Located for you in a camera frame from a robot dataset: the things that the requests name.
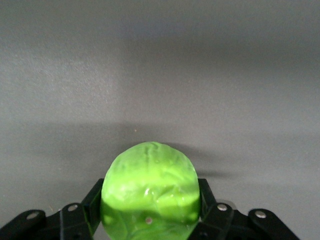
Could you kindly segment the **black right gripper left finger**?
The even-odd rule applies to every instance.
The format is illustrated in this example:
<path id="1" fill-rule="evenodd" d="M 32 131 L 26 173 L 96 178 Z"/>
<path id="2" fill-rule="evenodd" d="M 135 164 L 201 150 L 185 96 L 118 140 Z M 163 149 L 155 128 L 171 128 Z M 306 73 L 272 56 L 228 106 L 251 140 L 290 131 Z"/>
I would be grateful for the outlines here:
<path id="1" fill-rule="evenodd" d="M 2 240 L 92 240 L 101 222 L 103 179 L 81 202 L 72 202 L 47 216 L 43 210 L 24 211 L 0 228 Z"/>

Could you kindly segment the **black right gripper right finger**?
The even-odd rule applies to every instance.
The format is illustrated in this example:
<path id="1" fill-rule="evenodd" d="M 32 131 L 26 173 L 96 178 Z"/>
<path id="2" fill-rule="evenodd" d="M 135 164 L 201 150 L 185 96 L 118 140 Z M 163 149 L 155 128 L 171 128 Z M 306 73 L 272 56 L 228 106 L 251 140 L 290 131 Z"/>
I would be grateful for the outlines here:
<path id="1" fill-rule="evenodd" d="M 191 240 L 297 240 L 292 230 L 272 211 L 253 208 L 247 215 L 218 202 L 204 178 L 198 179 L 200 220 Z"/>

